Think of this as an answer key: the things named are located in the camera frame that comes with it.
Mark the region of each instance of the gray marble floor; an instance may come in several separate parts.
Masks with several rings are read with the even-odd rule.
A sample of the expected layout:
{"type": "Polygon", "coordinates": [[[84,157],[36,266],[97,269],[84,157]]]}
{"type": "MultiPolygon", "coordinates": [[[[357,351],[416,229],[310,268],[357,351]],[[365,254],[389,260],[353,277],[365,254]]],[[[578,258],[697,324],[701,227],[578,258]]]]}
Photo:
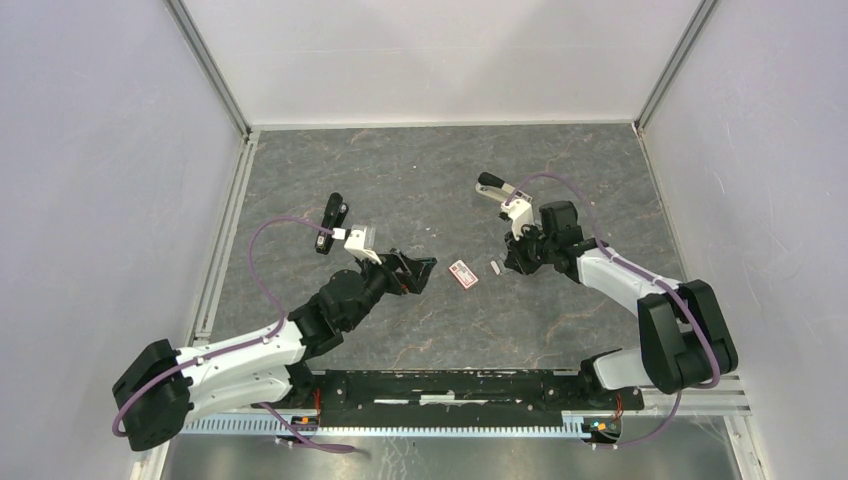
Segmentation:
{"type": "MultiPolygon", "coordinates": [[[[576,367],[615,347],[638,345],[636,320],[598,292],[545,267],[496,276],[505,252],[498,205],[474,192],[489,171],[516,184],[528,174],[570,175],[595,203],[607,240],[629,259],[681,275],[647,164],[629,125],[438,127],[263,132],[213,330],[214,341],[274,321],[247,269],[247,241],[279,214],[320,222],[333,191],[351,206],[346,225],[376,227],[376,250],[435,256],[421,296],[387,295],[315,369],[576,367]],[[463,290],[448,273],[462,259],[480,281],[463,290]]],[[[539,205],[573,199],[555,181],[526,189],[539,205]]],[[[342,268],[341,248],[314,253],[315,232],[286,224],[257,242],[260,276],[295,308],[342,268]]]]}

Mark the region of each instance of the black mounting bar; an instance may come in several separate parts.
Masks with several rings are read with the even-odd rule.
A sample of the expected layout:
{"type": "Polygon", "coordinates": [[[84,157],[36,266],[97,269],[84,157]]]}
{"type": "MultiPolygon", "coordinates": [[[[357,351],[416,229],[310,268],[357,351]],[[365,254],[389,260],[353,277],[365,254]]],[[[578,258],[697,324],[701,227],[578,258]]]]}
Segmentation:
{"type": "Polygon", "coordinates": [[[311,389],[273,403],[311,407],[320,391],[321,425],[334,427],[561,426],[562,412],[645,408],[639,389],[589,393],[576,372],[555,370],[327,370],[311,389]],[[468,401],[446,408],[446,396],[468,401]]]}

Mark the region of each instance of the metal floor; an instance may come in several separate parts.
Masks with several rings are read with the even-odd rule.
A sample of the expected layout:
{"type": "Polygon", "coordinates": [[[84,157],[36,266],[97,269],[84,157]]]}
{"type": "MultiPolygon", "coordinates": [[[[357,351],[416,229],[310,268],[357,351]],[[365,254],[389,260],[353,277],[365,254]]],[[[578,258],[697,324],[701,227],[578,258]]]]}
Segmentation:
{"type": "MultiPolygon", "coordinates": [[[[275,320],[248,274],[247,242],[279,214],[320,222],[330,193],[351,206],[345,225],[377,228],[376,250],[435,256],[421,296],[387,295],[345,343],[313,369],[573,368],[580,360],[638,345],[636,319],[603,295],[546,267],[496,276],[509,225],[496,202],[474,192],[489,171],[517,184],[538,171],[570,175],[595,203],[607,240],[665,276],[681,270],[648,165],[630,125],[434,127],[262,132],[226,272],[212,340],[275,320]],[[448,273],[462,259],[480,281],[463,290],[448,273]]],[[[573,196],[553,180],[526,188],[539,205],[573,196]]],[[[338,246],[314,253],[315,232],[267,229],[257,242],[260,276],[289,309],[342,268],[338,246]]]]}
{"type": "MultiPolygon", "coordinates": [[[[623,440],[656,428],[625,418],[623,440]]],[[[595,479],[731,480],[742,478],[721,417],[680,417],[638,448],[592,451],[579,440],[539,438],[319,437],[361,452],[332,455],[274,444],[272,438],[180,435],[161,478],[251,479],[595,479]]]]}

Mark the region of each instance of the white wall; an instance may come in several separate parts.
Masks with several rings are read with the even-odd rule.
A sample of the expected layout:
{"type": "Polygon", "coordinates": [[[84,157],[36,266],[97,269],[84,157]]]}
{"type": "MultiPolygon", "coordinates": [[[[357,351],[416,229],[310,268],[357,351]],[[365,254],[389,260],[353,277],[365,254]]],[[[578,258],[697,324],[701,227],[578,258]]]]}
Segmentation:
{"type": "Polygon", "coordinates": [[[721,2],[648,153],[716,288],[775,478],[848,466],[848,3],[721,2]]]}
{"type": "Polygon", "coordinates": [[[698,0],[186,0],[255,125],[632,120],[698,0]]]}
{"type": "Polygon", "coordinates": [[[160,1],[6,2],[0,58],[0,478],[126,478],[111,387],[184,341],[239,138],[160,1]]]}

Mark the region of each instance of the robotic arm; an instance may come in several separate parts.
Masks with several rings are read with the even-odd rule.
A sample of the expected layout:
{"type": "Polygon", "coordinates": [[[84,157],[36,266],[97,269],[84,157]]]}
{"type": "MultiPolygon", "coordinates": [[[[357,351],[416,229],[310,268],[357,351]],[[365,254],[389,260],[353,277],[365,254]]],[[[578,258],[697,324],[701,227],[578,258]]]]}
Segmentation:
{"type": "Polygon", "coordinates": [[[212,413],[284,398],[302,404],[314,384],[306,360],[340,345],[342,333],[355,329],[386,293],[424,290],[436,259],[411,259],[395,249],[377,254],[372,249],[373,229],[338,228],[347,209],[341,195],[330,197],[322,226],[334,234],[320,234],[315,248],[326,254],[333,240],[344,241],[360,271],[333,274],[318,293],[288,315],[276,334],[270,335],[275,323],[200,347],[175,350],[168,340],[159,340],[141,352],[112,388],[119,408],[157,375],[198,360],[145,392],[126,412],[123,424],[132,450],[164,443],[183,425],[212,413]],[[262,341],[237,347],[257,338],[262,341]]]}
{"type": "Polygon", "coordinates": [[[685,300],[704,332],[722,374],[736,369],[738,357],[712,288],[701,280],[680,282],[660,277],[636,266],[613,261],[618,254],[601,240],[584,238],[577,223],[577,209],[568,201],[539,207],[536,223],[532,199],[489,173],[480,175],[476,191],[501,202],[500,217],[511,222],[504,237],[504,266],[523,275],[543,265],[553,265],[575,283],[599,290],[633,313],[639,322],[640,347],[606,352],[581,363],[580,375],[593,391],[628,386],[655,385],[666,394],[697,386],[712,377],[710,362],[695,333],[685,326],[686,317],[658,281],[675,289],[685,300]]]}

